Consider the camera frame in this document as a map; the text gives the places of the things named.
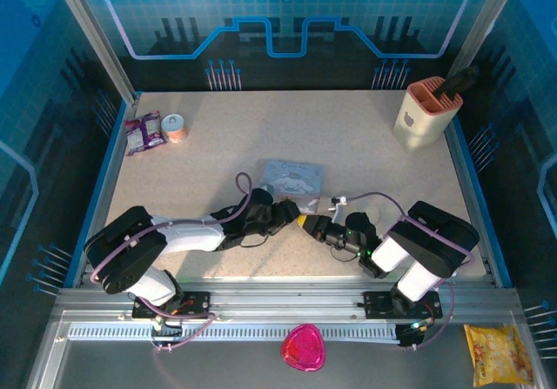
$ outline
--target metal bracket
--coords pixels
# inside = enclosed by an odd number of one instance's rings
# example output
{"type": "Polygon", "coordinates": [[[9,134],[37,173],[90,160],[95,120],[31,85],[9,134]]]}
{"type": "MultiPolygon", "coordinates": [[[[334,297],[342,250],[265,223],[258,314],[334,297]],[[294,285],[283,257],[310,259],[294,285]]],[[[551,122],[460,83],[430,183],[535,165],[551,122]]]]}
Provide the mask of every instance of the metal bracket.
{"type": "MultiPolygon", "coordinates": [[[[393,312],[390,292],[364,292],[364,303],[358,304],[366,311],[366,319],[397,319],[393,312]]],[[[437,292],[428,292],[417,302],[416,306],[404,319],[428,319],[432,316],[435,319],[443,318],[441,302],[437,292]]]]}
{"type": "MultiPolygon", "coordinates": [[[[172,304],[176,306],[174,312],[177,315],[192,315],[194,313],[207,313],[211,305],[211,294],[209,292],[183,292],[182,298],[172,304]]],[[[149,309],[144,303],[136,298],[131,311],[133,319],[154,319],[157,314],[149,309]]]]}

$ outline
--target glass panel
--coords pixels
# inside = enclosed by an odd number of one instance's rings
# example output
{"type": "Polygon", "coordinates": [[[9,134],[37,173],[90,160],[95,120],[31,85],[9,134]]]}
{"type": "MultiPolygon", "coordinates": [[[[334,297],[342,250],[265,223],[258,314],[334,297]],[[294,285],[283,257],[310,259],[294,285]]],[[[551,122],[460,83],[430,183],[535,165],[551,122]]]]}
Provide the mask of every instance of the glass panel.
{"type": "Polygon", "coordinates": [[[474,61],[481,68],[480,84],[465,94],[459,112],[513,284],[525,307],[548,298],[552,309],[557,307],[556,11],[557,0],[508,1],[474,61]]]}
{"type": "Polygon", "coordinates": [[[446,74],[485,0],[88,0],[145,91],[403,89],[446,74]]]}
{"type": "Polygon", "coordinates": [[[25,387],[121,99],[64,0],[2,0],[0,29],[0,387],[25,387]]]}

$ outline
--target yellow object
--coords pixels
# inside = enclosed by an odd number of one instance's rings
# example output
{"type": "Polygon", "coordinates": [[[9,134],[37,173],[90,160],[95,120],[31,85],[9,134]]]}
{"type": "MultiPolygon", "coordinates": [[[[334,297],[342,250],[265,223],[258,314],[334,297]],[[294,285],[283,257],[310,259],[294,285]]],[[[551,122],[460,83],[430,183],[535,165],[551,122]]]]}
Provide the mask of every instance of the yellow object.
{"type": "Polygon", "coordinates": [[[303,228],[303,227],[304,227],[304,222],[305,222],[305,219],[306,219],[306,218],[307,218],[307,215],[300,215],[300,216],[298,217],[298,226],[299,226],[300,228],[303,228]]]}
{"type": "Polygon", "coordinates": [[[464,325],[473,362],[473,385],[534,385],[530,358],[514,325],[479,328],[464,325]]]}

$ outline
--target beige tabletop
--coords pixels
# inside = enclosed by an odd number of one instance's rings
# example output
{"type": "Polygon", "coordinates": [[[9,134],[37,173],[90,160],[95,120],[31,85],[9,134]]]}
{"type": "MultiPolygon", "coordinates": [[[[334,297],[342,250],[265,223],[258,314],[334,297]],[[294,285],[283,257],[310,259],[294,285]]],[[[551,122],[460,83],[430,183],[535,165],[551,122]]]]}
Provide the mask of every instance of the beige tabletop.
{"type": "MultiPolygon", "coordinates": [[[[108,222],[133,205],[168,218],[197,218],[235,205],[242,198],[235,175],[246,171],[258,185],[268,159],[325,168],[319,212],[326,212],[332,194],[382,191],[405,209],[424,200],[468,219],[445,139],[407,154],[394,138],[391,129],[403,96],[401,91],[145,93],[138,115],[180,114],[189,135],[179,144],[124,158],[108,222]]],[[[370,213],[379,235],[398,217],[383,198],[350,204],[345,214],[359,210],[370,213]]],[[[478,259],[477,248],[474,252],[478,259]]],[[[357,261],[334,260],[325,245],[296,225],[258,248],[171,254],[160,257],[155,266],[180,280],[363,275],[357,261]]],[[[461,276],[486,273],[482,263],[461,270],[461,276]]]]}

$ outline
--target pen holder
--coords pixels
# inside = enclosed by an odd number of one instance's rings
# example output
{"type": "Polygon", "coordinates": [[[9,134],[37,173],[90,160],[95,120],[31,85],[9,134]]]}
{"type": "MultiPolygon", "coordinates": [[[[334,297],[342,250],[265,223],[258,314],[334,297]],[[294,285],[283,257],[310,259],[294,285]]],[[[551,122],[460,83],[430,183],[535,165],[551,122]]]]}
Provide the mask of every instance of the pen holder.
{"type": "Polygon", "coordinates": [[[410,84],[406,89],[393,134],[407,151],[415,151],[437,141],[464,103],[459,94],[450,100],[443,93],[438,100],[433,91],[443,82],[443,77],[429,77],[410,84]]]}

